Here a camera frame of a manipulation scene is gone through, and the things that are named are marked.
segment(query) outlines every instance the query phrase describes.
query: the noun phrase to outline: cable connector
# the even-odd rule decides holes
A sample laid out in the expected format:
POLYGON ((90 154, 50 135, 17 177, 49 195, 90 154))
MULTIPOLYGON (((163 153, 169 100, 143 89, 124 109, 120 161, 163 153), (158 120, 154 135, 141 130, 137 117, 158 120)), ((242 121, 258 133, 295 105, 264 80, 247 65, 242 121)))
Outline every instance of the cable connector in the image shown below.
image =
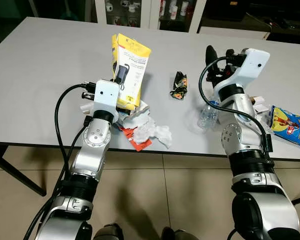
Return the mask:
POLYGON ((94 100, 95 99, 95 95, 93 93, 90 93, 90 92, 83 92, 81 94, 81 98, 82 99, 88 99, 88 100, 94 100))
POLYGON ((235 67, 241 67, 244 63, 247 55, 244 54, 233 54, 227 56, 227 63, 232 64, 235 67))
POLYGON ((85 116, 85 119, 83 121, 83 126, 88 127, 91 122, 92 116, 85 116))
POLYGON ((88 93, 95 94, 96 91, 96 84, 91 81, 84 82, 84 88, 88 91, 88 93))

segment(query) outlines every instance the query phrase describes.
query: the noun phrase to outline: table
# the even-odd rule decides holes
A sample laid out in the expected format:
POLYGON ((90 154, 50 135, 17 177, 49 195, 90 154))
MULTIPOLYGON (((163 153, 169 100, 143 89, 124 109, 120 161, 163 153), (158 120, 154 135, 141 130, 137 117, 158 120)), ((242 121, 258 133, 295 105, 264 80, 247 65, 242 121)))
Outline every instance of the table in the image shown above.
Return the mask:
MULTIPOLYGON (((54 109, 59 96, 71 85, 111 78, 111 36, 117 33, 152 49, 141 99, 150 106, 150 116, 159 126, 170 127, 172 147, 166 149, 155 139, 147 151, 225 155, 221 133, 203 134, 196 124, 204 105, 198 80, 208 45, 213 45, 219 57, 230 48, 269 52, 263 72, 245 92, 300 114, 299 44, 27 17, 0 44, 0 145, 57 146, 54 109), (177 71, 188 77, 183 101, 169 95, 177 71)), ((211 83, 204 83, 204 88, 212 92, 211 83)), ((60 107, 60 131, 66 146, 83 124, 79 106, 87 101, 81 100, 81 92, 71 92, 60 107)), ((276 136, 272 142, 271 158, 300 161, 299 146, 276 136)), ((115 129, 110 149, 131 151, 133 147, 115 129)))

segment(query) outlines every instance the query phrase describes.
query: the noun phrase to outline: colorful snack bag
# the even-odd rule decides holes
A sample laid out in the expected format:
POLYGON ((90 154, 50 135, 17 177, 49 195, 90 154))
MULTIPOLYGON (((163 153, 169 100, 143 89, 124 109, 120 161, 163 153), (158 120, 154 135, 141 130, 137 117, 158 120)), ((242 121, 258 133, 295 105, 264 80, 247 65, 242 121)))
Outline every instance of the colorful snack bag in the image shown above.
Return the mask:
POLYGON ((275 135, 300 145, 299 115, 272 106, 269 112, 269 119, 269 126, 275 135))

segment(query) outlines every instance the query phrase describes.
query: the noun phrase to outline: yellow package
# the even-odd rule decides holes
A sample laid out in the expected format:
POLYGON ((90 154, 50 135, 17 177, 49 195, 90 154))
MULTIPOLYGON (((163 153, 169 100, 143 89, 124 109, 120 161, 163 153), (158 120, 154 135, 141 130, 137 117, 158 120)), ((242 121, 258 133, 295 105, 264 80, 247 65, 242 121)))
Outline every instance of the yellow package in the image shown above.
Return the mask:
POLYGON ((142 79, 151 49, 119 33, 112 36, 112 73, 120 85, 117 106, 134 110, 140 104, 142 79))

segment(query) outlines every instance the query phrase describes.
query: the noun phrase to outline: robotic arm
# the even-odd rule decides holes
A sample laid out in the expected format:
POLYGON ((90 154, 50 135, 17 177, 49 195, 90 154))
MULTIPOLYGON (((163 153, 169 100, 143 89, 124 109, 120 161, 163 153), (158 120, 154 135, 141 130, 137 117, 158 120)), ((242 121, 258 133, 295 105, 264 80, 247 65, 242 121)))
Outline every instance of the robotic arm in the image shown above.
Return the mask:
MULTIPOLYGON (((92 226, 87 220, 92 214, 92 202, 109 148, 112 123, 118 120, 118 94, 119 85, 115 82, 96 82, 91 109, 93 115, 83 132, 82 148, 70 168, 70 177, 63 181, 60 195, 54 199, 35 240, 91 239, 92 226)), ((103 229, 106 232, 104 236, 108 240, 118 240, 114 237, 118 228, 109 227, 103 229)))
MULTIPOLYGON (((207 47, 206 64, 214 63, 207 69, 207 81, 212 82, 214 94, 220 98, 220 110, 226 108, 255 117, 244 88, 258 77, 269 57, 269 53, 252 48, 240 54, 229 49, 222 58, 226 66, 219 69, 216 52, 212 46, 207 47)), ((251 117, 219 111, 221 142, 233 174, 231 188, 236 193, 232 202, 234 227, 247 240, 300 240, 296 209, 267 153, 272 148, 270 136, 263 136, 251 117)))

